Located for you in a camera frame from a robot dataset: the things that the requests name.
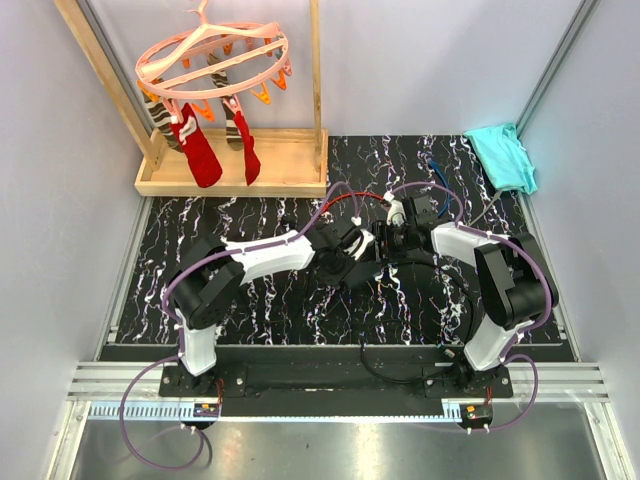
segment pink hanger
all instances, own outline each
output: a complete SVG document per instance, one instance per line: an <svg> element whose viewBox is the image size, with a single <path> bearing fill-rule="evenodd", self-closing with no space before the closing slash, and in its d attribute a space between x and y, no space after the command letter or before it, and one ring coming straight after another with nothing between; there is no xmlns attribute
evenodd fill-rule
<svg viewBox="0 0 640 480"><path fill-rule="evenodd" d="M236 93L248 90L256 85L264 83L273 77L278 71L285 67L289 60L289 42L287 37L282 33L277 23L269 23L266 25L254 23L232 23L226 25L211 25L208 23L205 8L209 0L202 0L197 10L192 10L200 17L200 26L195 30L175 35L163 42L154 45L147 50L136 64L136 73L142 85L149 91L161 98L173 98L182 100L201 100L209 98L227 97ZM157 84L153 84L153 80L165 73L173 64L180 60L191 58L199 53L211 52L215 48L224 47L233 41L244 38L262 38L276 40L266 45L256 48L252 51L242 53L236 57L230 58L223 62L216 63L194 72L188 72L173 79L165 80ZM166 57L151 61L151 57L165 48L178 43L179 45ZM223 88L215 88L211 90L188 91L175 90L176 87L188 83L197 78L211 75L220 70L226 70L229 67L251 60L252 58L265 55L274 50L281 49L281 58L274 63L273 66L255 77L230 85Z"/></svg>

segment red wire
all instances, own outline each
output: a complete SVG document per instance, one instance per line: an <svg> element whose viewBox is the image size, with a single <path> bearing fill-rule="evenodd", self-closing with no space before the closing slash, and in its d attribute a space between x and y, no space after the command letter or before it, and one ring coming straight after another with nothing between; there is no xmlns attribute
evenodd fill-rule
<svg viewBox="0 0 640 480"><path fill-rule="evenodd" d="M384 198L382 198L380 195L376 195L375 193L371 193L371 192L355 192L355 194L356 194L356 197L371 197L371 198L375 198L376 200L378 200L380 202L384 202ZM345 198L350 198L350 197L351 197L350 193L345 193L344 195L340 195L339 197L334 198L329 203L327 203L327 205L326 205L326 207L324 207L324 210L322 211L322 213L324 213L327 210L329 210L329 207L331 207L332 205L340 202L341 200L344 200Z"/></svg>

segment black marble surface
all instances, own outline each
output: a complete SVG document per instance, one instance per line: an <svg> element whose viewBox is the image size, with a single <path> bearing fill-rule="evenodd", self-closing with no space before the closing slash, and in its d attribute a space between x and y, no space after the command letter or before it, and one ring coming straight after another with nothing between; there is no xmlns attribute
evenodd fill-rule
<svg viewBox="0 0 640 480"><path fill-rule="evenodd" d="M331 137L329 180L344 180L354 190L383 194L411 181L439 181L435 161L465 205L470 222L494 190L471 145L459 136ZM433 192L442 206L445 195ZM318 200L246 198L156 198L123 310L117 343L176 343L173 321L160 310L160 298L181 255L204 229L228 240L254 240L284 233L284 215L303 225ZM352 216L352 204L336 204L325 215ZM457 208L455 202L451 210ZM373 199L365 199L363 222L385 218ZM515 194L503 194L477 226L497 233L526 231ZM436 258L443 271L464 278L481 309L473 268ZM355 344L363 330L372 343L459 343L469 325L468 303L451 280L423 265L388 267L374 281L339 292L319 285L307 271L283 272L256 280L234 301L220 329L221 344ZM555 320L523 342L559 343Z"/></svg>

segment clothes hanger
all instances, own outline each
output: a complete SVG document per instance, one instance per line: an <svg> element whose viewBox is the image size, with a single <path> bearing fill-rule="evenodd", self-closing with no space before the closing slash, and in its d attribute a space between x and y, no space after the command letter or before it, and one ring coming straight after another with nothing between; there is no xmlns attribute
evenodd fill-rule
<svg viewBox="0 0 640 480"><path fill-rule="evenodd" d="M267 71L268 74L267 72L264 72L264 74L266 74L264 75L265 78L258 78L260 77L258 76L254 79L243 82L239 86L228 87L229 91L222 92L221 89L201 92L175 91L172 92L172 95L169 95L168 91L174 89L179 85L183 85L187 82L206 75L211 75L218 70L228 69L230 66L237 65L260 55L264 55L272 50L282 49L283 52L288 53L288 41L276 22L272 22L266 25L247 23L229 24L230 26L211 25L208 22L205 14L205 9L208 3L209 0L202 0L196 10L189 10L190 12L197 13L200 17L200 26L198 28L192 30L191 32L185 32L179 35L175 35L164 42L154 45L138 60L138 63L136 65L136 73L138 75L138 78L148 91L155 93L156 95L159 95L161 97L171 96L189 100L228 96L238 91L246 90L254 85L262 83L264 80L271 77L272 74L280 70L280 67L282 66L279 65L280 61L285 60L285 56L288 58L288 55L283 55L283 58L281 58L280 61L276 63L278 68L272 67ZM194 72L189 72L176 78L165 80L164 82L158 83L156 85L153 85L151 83L154 79L165 73L169 68L171 68L172 65L180 60L188 59L196 53L212 51L212 49L217 48L219 45L228 45L230 42L232 43L232 40L234 39L247 37L262 39L276 38L276 40L263 47L256 48L255 50L243 53L237 57L233 57L216 65L208 66ZM151 61L151 57L153 55L175 43L179 43L179 45L169 55L164 58Z"/></svg>

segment metal floor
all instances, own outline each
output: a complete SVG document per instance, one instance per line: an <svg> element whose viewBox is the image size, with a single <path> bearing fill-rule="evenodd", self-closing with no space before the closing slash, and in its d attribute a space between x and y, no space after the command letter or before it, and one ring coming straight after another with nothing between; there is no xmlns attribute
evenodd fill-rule
<svg viewBox="0 0 640 480"><path fill-rule="evenodd" d="M517 414L496 405L495 424ZM142 445L166 423L130 422L130 438ZM206 430L207 450L184 473L154 471L128 452L118 423L89 421L75 480L102 479L572 479L605 478L587 423L577 404L539 404L516 428L491 435L433 431L448 425L225 423ZM175 432L141 448L149 459L178 465L191 458L198 441Z"/></svg>

